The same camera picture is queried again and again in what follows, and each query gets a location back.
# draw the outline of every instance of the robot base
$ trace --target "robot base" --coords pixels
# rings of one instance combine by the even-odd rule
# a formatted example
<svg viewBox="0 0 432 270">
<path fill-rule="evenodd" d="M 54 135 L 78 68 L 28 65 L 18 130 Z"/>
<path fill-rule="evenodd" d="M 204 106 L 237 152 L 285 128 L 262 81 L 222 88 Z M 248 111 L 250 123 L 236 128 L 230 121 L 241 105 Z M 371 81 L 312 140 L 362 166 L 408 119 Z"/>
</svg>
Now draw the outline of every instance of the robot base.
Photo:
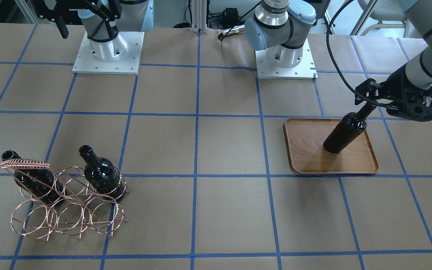
<svg viewBox="0 0 432 270">
<path fill-rule="evenodd" d="M 289 165 L 295 174 L 372 174 L 379 169 L 364 131 L 339 154 L 323 147 L 339 119 L 290 118 L 284 126 Z"/>
<path fill-rule="evenodd" d="M 266 55 L 267 50 L 268 49 L 263 51 L 255 51 L 258 78 L 296 80 L 313 80 L 318 78 L 308 40 L 306 40 L 303 45 L 304 55 L 301 58 L 301 62 L 293 68 L 283 68 L 277 66 L 274 61 L 268 59 L 268 56 Z"/>
<path fill-rule="evenodd" d="M 127 52 L 124 58 L 113 62 L 97 60 L 92 55 L 91 40 L 84 37 L 79 48 L 78 56 L 74 61 L 72 71 L 83 74 L 121 74 L 137 75 L 141 50 L 143 48 L 144 32 L 122 32 L 127 41 Z"/>
</svg>

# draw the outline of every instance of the metal frame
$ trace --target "metal frame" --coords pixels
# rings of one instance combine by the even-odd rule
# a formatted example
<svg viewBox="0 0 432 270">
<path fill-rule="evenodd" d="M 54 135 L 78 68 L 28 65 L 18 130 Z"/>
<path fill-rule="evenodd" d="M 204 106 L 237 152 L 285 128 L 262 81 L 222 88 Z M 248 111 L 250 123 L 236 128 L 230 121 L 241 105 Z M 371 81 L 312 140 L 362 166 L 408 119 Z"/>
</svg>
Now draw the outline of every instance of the metal frame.
<svg viewBox="0 0 432 270">
<path fill-rule="evenodd" d="M 192 24 L 191 31 L 197 33 L 199 29 L 201 34 L 207 33 L 207 0 L 192 0 L 191 11 L 192 11 Z"/>
</svg>

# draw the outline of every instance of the label on robot joint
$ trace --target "label on robot joint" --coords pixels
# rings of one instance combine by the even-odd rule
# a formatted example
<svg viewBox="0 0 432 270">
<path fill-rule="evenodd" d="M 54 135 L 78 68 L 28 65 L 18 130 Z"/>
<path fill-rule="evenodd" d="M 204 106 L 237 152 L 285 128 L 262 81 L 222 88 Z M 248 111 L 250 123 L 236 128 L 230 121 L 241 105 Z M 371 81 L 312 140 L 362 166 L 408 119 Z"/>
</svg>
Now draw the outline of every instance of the label on robot joint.
<svg viewBox="0 0 432 270">
<path fill-rule="evenodd" d="M 264 0 L 264 2 L 272 8 L 282 9 L 287 7 L 288 1 L 281 0 Z"/>
</svg>

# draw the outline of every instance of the dark glass bottle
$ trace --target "dark glass bottle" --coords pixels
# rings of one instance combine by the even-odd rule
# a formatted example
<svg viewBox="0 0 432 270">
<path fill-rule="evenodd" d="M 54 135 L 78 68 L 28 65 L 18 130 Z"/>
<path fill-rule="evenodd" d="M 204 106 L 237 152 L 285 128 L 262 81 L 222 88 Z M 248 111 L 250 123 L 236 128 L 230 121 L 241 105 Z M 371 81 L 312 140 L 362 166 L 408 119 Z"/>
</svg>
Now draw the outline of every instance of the dark glass bottle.
<svg viewBox="0 0 432 270">
<path fill-rule="evenodd" d="M 9 159 L 20 159 L 21 157 L 12 150 L 8 150 L 1 155 L 2 161 L 7 161 Z M 54 184 L 55 178 L 51 171 L 48 169 L 20 169 L 23 173 L 38 179 L 39 181 L 45 183 L 48 186 L 53 186 L 60 191 L 63 192 L 63 185 L 56 181 Z M 61 198 L 53 188 L 49 188 L 40 182 L 32 179 L 29 176 L 26 176 L 19 171 L 14 172 L 14 176 L 21 181 L 14 180 L 18 186 L 24 189 L 30 190 L 36 197 L 38 197 L 44 204 L 51 205 L 55 203 L 57 200 Z"/>
<path fill-rule="evenodd" d="M 113 163 L 98 157 L 89 145 L 79 147 L 79 155 L 86 162 L 84 176 L 99 194 L 107 194 L 120 202 L 125 197 L 125 188 L 120 184 L 120 173 Z"/>
<path fill-rule="evenodd" d="M 368 125 L 366 118 L 375 108 L 376 106 L 366 103 L 360 111 L 346 114 L 322 144 L 324 149 L 330 153 L 339 154 L 365 131 Z"/>
</svg>

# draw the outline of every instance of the bottle opening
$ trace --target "bottle opening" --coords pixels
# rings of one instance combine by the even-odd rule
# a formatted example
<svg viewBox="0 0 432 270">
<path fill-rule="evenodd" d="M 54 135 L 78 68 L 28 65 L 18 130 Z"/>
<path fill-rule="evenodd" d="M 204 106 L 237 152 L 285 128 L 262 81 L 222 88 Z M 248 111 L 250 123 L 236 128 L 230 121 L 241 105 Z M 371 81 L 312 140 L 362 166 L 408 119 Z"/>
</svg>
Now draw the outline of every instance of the bottle opening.
<svg viewBox="0 0 432 270">
<path fill-rule="evenodd" d="M 9 159 L 17 159 L 17 158 L 19 158 L 19 155 L 12 150 L 8 150 L 1 155 L 1 159 L 3 161 L 7 161 Z"/>
<path fill-rule="evenodd" d="M 93 149 L 91 149 L 91 146 L 89 146 L 89 145 L 83 145 L 83 146 L 79 147 L 79 154 L 82 154 L 82 155 L 89 154 L 92 151 L 93 151 Z"/>
</svg>

